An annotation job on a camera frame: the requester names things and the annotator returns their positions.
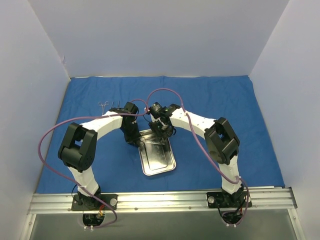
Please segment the stainless steel instrument tray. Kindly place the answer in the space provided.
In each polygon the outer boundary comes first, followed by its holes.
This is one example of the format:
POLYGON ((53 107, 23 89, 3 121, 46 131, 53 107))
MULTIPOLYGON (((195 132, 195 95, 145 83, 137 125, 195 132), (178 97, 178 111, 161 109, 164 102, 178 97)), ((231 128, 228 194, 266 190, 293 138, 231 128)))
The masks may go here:
MULTIPOLYGON (((160 139, 151 129, 140 131, 142 139, 160 139)), ((142 172, 146 176, 154 176, 173 171, 176 168, 176 160, 169 139, 163 139, 165 145, 145 144, 138 147, 142 172)))

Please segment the steel forceps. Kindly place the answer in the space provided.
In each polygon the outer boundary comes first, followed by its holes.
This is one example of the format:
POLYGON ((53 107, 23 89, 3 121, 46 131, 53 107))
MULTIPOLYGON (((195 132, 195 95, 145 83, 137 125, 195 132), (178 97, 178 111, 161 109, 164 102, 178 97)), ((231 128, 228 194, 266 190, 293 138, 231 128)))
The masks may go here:
POLYGON ((101 108, 101 115, 103 116, 105 114, 105 108, 106 106, 109 105, 109 102, 108 101, 104 101, 104 102, 98 102, 97 104, 100 108, 101 108))
POLYGON ((152 144, 152 145, 161 145, 161 146, 164 146, 166 143, 163 139, 161 138, 154 138, 154 139, 145 139, 143 138, 141 141, 140 141, 140 145, 146 145, 146 144, 152 144))

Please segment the blue surgical drape cloth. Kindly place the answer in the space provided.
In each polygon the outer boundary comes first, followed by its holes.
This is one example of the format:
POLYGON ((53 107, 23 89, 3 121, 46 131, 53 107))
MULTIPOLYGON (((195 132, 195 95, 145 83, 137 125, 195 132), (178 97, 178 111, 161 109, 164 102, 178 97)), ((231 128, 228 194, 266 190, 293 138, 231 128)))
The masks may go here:
MULTIPOLYGON (((240 140, 239 174, 250 187, 284 187, 285 183, 273 145, 259 108, 253 83, 246 75, 230 77, 88 77, 73 78, 67 86, 58 122, 99 116, 98 102, 123 106, 135 100, 162 106, 184 105, 205 118, 226 118, 240 140)), ((107 192, 190 191, 220 188, 221 175, 206 158, 203 138, 178 128, 170 139, 176 168, 147 176, 142 171, 139 151, 125 142, 117 129, 97 142, 92 170, 107 192)))

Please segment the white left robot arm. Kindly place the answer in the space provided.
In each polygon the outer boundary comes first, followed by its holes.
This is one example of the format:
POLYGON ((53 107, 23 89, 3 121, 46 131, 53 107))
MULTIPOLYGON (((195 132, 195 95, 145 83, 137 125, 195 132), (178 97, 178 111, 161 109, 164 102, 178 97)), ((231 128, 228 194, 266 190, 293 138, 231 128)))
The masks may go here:
POLYGON ((120 129, 125 142, 138 147, 141 137, 137 123, 138 114, 138 107, 127 102, 123 108, 111 108, 100 118, 82 124, 73 122, 68 126, 58 150, 58 158, 79 183, 77 193, 88 209, 95 210, 101 203, 101 188, 92 170, 97 141, 120 129))

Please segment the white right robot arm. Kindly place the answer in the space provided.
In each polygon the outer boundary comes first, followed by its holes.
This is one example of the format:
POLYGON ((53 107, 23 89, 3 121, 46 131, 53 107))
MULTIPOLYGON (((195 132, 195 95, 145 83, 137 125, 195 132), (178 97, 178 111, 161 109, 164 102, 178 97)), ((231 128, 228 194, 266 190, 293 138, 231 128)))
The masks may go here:
POLYGON ((206 118, 186 111, 176 104, 162 107, 158 102, 149 107, 148 114, 151 116, 149 127, 162 139, 174 135, 176 128, 191 132, 197 143, 198 137, 203 138, 207 146, 204 154, 221 175, 223 203, 232 207, 240 201, 240 140, 226 118, 206 118))

